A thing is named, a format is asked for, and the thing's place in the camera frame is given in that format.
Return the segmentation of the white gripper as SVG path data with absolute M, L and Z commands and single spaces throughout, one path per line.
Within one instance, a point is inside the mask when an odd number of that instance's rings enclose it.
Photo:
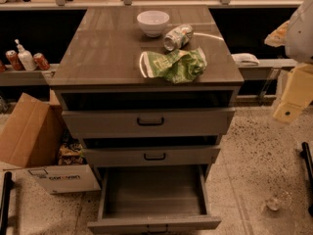
M 298 64 L 288 73 L 287 84 L 273 119 L 290 124 L 313 101 L 313 65 Z

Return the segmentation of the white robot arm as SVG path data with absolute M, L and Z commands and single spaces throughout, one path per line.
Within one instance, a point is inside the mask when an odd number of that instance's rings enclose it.
M 297 61 L 273 118 L 291 123 L 313 101 L 313 0 L 304 2 L 291 18 L 272 31 L 264 40 L 272 47 L 284 46 L 286 55 Z

